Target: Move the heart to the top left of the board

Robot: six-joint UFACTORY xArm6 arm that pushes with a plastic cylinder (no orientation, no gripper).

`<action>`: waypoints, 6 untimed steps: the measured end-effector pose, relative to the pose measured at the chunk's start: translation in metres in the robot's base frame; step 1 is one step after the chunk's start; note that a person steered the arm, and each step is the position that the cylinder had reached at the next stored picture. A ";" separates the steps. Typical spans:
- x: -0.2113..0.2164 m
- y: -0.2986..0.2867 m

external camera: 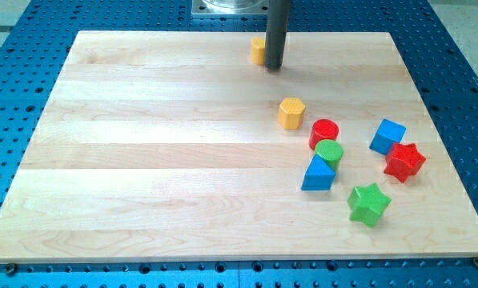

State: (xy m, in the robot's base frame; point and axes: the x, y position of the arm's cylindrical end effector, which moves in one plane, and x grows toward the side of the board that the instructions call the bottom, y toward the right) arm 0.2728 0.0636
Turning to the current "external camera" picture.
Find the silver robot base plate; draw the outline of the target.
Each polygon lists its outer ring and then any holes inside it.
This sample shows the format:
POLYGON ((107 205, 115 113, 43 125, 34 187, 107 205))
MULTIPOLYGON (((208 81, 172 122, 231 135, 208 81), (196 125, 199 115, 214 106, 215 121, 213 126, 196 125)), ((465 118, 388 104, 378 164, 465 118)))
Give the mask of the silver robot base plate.
POLYGON ((265 14, 268 0, 192 0, 191 13, 195 15, 265 14))

